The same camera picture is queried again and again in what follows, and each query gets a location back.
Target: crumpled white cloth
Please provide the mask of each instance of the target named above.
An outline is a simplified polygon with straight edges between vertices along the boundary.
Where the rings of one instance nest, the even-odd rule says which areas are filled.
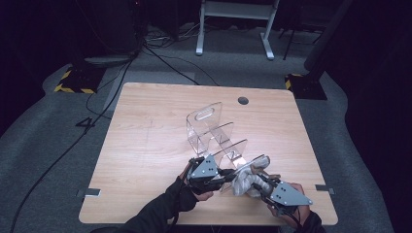
[[[256,169],[264,169],[269,166],[269,164],[269,157],[264,155],[256,158],[251,166],[254,166]],[[272,187],[268,183],[264,182],[258,175],[252,173],[251,166],[242,168],[237,177],[231,182],[233,195],[240,196],[247,193],[251,197],[260,197],[260,192],[252,187],[252,183],[259,184],[266,192],[271,191]]]

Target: clear acrylic stand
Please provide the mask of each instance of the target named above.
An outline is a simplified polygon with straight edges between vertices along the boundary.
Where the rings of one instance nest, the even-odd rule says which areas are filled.
[[[220,168],[234,168],[245,164],[242,157],[248,140],[233,144],[230,136],[233,122],[220,125],[223,104],[218,102],[192,112],[187,117],[188,140],[197,156],[212,154]],[[210,142],[215,139],[219,150],[210,152]]]

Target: white stand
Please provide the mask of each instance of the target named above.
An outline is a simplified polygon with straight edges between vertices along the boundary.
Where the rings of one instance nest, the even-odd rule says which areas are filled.
[[[269,45],[268,38],[272,28],[273,19],[276,15],[279,0],[275,0],[273,5],[253,5],[229,2],[209,2],[202,0],[200,7],[200,32],[197,37],[196,55],[203,54],[204,42],[204,20],[209,17],[241,17],[267,20],[266,31],[260,33],[267,59],[273,60],[274,55]]]

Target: table surface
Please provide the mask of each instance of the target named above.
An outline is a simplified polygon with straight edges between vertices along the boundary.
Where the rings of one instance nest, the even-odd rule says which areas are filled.
[[[239,97],[249,99],[241,105]],[[337,215],[299,110],[291,92],[280,89],[126,83],[121,91],[86,197],[83,223],[124,223],[175,181],[195,152],[188,141],[186,118],[193,111],[222,102],[220,123],[233,122],[233,143],[247,139],[244,158],[266,154],[265,171],[281,180],[301,183],[313,200],[311,210],[323,224]],[[282,225],[266,205],[248,195],[219,192],[181,213],[178,224]]]

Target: black sleeve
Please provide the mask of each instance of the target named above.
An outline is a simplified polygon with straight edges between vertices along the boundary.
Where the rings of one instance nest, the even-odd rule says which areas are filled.
[[[167,219],[175,212],[190,211],[198,201],[190,188],[178,177],[166,191],[149,202],[137,216],[127,221],[116,233],[162,233],[168,229]]]
[[[295,233],[326,233],[322,227],[322,220],[315,212],[310,212],[309,217],[306,218],[303,227],[296,230]]]

